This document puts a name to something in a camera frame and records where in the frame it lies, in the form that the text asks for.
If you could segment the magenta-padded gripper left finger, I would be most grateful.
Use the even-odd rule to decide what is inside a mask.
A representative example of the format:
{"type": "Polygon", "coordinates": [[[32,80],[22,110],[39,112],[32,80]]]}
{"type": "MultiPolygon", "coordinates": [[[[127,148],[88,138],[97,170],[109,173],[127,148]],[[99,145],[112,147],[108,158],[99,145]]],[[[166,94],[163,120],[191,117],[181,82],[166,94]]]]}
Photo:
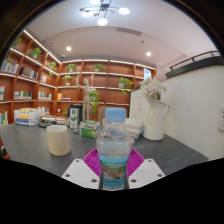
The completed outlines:
{"type": "Polygon", "coordinates": [[[98,189],[100,185],[100,161],[97,150],[90,150],[83,159],[74,159],[62,178],[84,188],[98,189]]]}

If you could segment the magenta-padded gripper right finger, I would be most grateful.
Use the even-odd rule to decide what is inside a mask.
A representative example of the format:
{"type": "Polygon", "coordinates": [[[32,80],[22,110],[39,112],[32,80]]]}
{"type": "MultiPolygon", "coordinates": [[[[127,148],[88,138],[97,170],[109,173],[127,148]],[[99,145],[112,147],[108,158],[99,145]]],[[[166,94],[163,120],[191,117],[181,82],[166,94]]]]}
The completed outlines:
{"type": "Polygon", "coordinates": [[[145,159],[132,149],[128,160],[128,187],[140,188],[163,178],[165,174],[152,158],[145,159]]]}

